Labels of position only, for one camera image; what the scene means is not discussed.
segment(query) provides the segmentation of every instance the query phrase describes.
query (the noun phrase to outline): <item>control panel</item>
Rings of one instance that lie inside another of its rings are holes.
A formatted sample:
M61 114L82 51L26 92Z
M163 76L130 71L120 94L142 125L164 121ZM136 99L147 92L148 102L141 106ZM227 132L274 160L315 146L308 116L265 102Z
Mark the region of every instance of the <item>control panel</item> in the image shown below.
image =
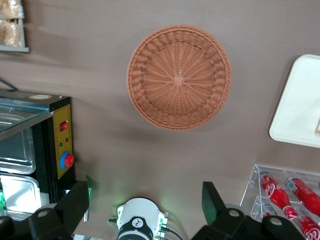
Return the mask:
M58 179L74 164L72 149L71 107L66 105L53 113L55 155Z

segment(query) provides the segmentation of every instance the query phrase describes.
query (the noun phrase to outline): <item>round wicker basket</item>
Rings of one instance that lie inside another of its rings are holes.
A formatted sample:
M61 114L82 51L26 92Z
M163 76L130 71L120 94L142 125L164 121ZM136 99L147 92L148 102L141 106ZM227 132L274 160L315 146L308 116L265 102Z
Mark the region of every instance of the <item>round wicker basket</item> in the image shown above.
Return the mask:
M212 35L190 25L166 26L148 35L127 69L127 90L136 110L172 131L209 122L230 88L227 53Z

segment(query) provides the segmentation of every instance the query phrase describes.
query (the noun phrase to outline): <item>emergency stop button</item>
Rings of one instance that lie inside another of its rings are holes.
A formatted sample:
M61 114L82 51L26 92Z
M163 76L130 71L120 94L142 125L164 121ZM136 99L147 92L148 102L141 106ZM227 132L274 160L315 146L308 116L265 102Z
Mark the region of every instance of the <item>emergency stop button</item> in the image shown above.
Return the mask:
M65 151L60 158L60 168L66 169L72 167L75 162L75 156Z
M63 130L66 130L68 127L68 124L66 121L60 123L60 132L62 132Z

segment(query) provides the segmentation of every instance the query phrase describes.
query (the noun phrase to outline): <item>red bottle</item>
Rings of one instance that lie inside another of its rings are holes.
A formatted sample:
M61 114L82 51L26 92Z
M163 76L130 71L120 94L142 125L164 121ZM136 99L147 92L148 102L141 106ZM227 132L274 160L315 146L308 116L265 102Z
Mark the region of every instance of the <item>red bottle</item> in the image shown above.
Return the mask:
M320 197L299 177L290 177L285 185L310 212L320 217Z
M288 219L294 219L298 216L298 213L290 204L286 191L268 172L263 171L260 173L260 185L270 201L279 207Z
M312 220L309 213L301 207L296 208L296 211L298 212L298 217L293 221L299 227L304 236L308 240L320 240L320 227Z
M262 208L262 217L278 216L276 210L270 204L262 203L261 208Z

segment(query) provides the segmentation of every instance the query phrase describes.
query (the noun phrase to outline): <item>stainless steel tray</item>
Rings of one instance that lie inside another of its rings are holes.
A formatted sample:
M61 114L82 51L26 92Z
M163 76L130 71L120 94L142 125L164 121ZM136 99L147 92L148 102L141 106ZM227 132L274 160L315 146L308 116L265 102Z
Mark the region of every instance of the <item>stainless steel tray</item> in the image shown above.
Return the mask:
M0 141L0 171L29 175L35 170L35 151L30 128Z
M0 173L9 217L16 221L28 218L41 204L39 183L32 177Z

